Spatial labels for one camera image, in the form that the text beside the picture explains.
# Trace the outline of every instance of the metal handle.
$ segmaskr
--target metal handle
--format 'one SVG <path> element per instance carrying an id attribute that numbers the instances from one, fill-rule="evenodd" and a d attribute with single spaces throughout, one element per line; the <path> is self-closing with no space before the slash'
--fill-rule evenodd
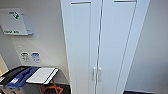
<path id="1" fill-rule="evenodd" d="M 96 80 L 96 67 L 93 68 L 93 76 L 92 76 L 92 80 L 93 80 L 93 81 Z"/>
<path id="2" fill-rule="evenodd" d="M 101 80 L 102 80 L 102 69 L 99 68 L 98 69 L 98 81 L 101 82 Z"/>

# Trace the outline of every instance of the door panel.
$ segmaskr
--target door panel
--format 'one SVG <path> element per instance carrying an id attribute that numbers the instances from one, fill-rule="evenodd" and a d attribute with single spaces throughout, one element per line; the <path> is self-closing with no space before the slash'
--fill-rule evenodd
<path id="1" fill-rule="evenodd" d="M 101 0 L 61 0 L 72 94 L 95 94 Z"/>
<path id="2" fill-rule="evenodd" d="M 73 61 L 76 65 L 76 81 L 78 94 L 88 93 L 89 80 L 89 42 L 90 42 L 90 3 L 73 3 L 72 36 Z"/>
<path id="3" fill-rule="evenodd" d="M 104 0 L 96 94 L 115 94 L 136 2 Z"/>

